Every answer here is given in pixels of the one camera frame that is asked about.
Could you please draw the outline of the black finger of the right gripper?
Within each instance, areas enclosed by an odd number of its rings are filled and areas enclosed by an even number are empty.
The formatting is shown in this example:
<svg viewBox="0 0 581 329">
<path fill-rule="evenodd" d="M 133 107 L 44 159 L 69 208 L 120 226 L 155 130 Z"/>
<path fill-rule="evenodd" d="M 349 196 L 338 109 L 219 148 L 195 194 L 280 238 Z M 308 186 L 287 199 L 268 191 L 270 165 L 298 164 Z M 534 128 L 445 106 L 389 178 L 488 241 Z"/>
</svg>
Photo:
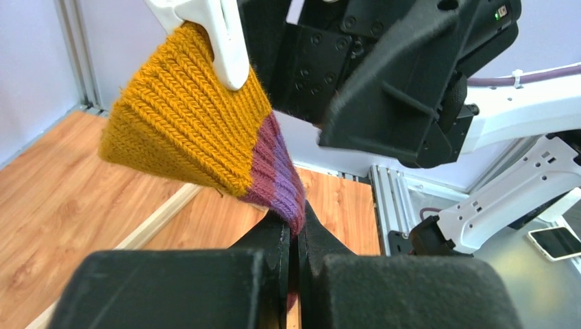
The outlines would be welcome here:
<svg viewBox="0 0 581 329">
<path fill-rule="evenodd" d="M 331 100 L 319 145 L 430 169 L 460 150 L 438 107 L 465 48 L 478 1 L 411 1 Z"/>
</svg>

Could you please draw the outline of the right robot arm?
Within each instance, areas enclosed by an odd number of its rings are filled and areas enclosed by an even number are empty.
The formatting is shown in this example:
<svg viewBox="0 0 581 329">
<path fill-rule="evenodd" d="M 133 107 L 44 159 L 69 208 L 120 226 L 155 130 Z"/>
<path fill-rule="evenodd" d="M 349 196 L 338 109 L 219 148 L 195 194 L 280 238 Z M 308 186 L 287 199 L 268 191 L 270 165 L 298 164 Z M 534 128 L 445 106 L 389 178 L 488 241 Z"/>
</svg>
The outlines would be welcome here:
<svg viewBox="0 0 581 329">
<path fill-rule="evenodd" d="M 431 169 L 509 140 L 493 179 L 409 233 L 415 255 L 468 256 L 580 185 L 580 94 L 534 95 L 473 74 L 515 41 L 519 1 L 239 1 L 273 106 L 321 128 L 319 145 Z"/>
</svg>

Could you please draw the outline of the maroon striped sock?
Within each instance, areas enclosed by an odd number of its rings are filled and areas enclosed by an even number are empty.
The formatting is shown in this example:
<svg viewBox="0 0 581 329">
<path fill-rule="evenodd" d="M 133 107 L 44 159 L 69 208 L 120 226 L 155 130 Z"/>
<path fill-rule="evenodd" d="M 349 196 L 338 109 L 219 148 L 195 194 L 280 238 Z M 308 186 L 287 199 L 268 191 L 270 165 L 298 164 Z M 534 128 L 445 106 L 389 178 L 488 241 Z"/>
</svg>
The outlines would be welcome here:
<svg viewBox="0 0 581 329">
<path fill-rule="evenodd" d="M 254 72 L 226 89 L 213 61 L 202 26 L 176 28 L 114 102 L 99 157 L 268 208 L 297 238 L 306 194 L 267 94 Z"/>
</svg>

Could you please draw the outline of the wooden drying rack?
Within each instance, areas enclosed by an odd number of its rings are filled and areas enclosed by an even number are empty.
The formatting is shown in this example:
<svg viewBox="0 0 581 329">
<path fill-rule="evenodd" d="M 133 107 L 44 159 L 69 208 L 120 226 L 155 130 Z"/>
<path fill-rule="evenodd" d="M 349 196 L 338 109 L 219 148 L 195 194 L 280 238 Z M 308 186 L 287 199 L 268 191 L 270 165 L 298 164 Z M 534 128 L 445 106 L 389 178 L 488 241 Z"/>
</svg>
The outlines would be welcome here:
<svg viewBox="0 0 581 329">
<path fill-rule="evenodd" d="M 146 245 L 202 190 L 195 184 L 183 185 L 159 208 L 151 213 L 114 250 L 138 250 Z"/>
</svg>

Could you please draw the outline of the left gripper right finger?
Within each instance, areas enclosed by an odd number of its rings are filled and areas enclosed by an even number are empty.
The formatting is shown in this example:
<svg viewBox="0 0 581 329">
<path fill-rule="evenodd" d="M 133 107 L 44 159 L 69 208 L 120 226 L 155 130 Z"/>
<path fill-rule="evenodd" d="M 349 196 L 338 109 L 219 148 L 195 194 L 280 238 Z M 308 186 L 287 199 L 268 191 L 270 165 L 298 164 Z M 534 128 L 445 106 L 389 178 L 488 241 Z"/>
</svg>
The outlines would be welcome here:
<svg viewBox="0 0 581 329">
<path fill-rule="evenodd" d="M 458 256 L 359 256 L 311 207 L 298 238 L 303 328 L 520 328 L 497 272 Z"/>
</svg>

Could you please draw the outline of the white smartphone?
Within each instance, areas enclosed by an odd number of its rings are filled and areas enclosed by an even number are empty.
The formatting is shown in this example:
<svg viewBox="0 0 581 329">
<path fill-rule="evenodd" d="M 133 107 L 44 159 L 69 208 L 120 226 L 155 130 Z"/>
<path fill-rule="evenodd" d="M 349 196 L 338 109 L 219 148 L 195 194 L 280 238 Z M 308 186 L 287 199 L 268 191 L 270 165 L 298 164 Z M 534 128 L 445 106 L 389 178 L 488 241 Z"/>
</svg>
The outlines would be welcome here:
<svg viewBox="0 0 581 329">
<path fill-rule="evenodd" d="M 580 256 L 580 239 L 568 227 L 531 230 L 528 232 L 528 238 L 549 261 Z"/>
</svg>

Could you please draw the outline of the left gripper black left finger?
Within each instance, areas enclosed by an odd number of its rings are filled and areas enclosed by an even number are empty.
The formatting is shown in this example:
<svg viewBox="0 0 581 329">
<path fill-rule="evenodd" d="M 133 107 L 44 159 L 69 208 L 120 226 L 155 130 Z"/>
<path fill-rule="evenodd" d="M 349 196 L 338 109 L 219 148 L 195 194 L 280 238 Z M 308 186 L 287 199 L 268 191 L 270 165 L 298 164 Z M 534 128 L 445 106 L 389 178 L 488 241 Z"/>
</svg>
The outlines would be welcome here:
<svg viewBox="0 0 581 329">
<path fill-rule="evenodd" d="M 49 327 L 284 328 L 289 247 L 289 227 L 269 213 L 227 249 L 95 252 Z"/>
</svg>

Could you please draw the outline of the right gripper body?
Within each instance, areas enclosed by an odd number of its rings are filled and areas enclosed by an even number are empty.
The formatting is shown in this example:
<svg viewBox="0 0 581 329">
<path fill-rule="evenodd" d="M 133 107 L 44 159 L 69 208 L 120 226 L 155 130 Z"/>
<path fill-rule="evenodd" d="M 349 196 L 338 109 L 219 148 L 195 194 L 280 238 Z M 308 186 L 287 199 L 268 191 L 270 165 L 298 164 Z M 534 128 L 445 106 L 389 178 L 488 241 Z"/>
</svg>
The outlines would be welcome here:
<svg viewBox="0 0 581 329">
<path fill-rule="evenodd" d="M 269 87 L 273 107 L 322 130 L 333 97 L 410 2 L 307 1 L 298 24 L 288 27 L 282 41 Z M 479 113 L 477 106 L 466 104 L 468 79 L 513 44 L 522 12 L 520 1 L 478 2 L 438 107 L 438 124 L 460 151 Z"/>
</svg>

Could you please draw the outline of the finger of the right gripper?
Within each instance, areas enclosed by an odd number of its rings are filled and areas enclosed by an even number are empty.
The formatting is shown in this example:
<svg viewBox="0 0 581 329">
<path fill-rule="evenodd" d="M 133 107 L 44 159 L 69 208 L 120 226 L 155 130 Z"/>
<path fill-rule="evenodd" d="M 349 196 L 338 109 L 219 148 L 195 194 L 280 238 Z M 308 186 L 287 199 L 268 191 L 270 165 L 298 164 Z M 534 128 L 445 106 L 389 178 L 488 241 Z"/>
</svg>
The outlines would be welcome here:
<svg viewBox="0 0 581 329">
<path fill-rule="evenodd" d="M 252 69 L 262 87 L 271 84 L 290 0 L 238 0 L 240 19 Z"/>
</svg>

